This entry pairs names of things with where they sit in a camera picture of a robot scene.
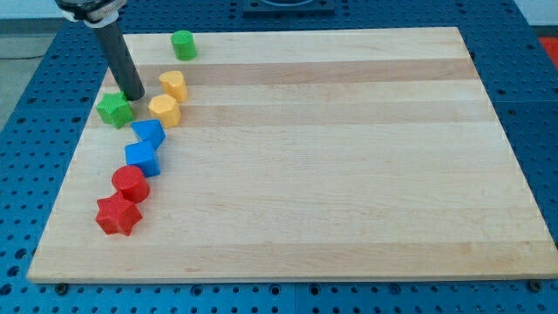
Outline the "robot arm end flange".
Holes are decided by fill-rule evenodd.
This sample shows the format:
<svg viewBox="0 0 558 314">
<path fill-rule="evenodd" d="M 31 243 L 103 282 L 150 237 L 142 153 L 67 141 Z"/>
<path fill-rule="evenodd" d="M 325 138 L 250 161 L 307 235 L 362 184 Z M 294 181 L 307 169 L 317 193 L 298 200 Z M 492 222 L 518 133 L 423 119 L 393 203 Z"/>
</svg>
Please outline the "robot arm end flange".
<svg viewBox="0 0 558 314">
<path fill-rule="evenodd" d="M 91 28 L 116 22 L 126 3 L 126 0 L 55 0 L 64 18 L 73 23 L 83 21 Z"/>
</svg>

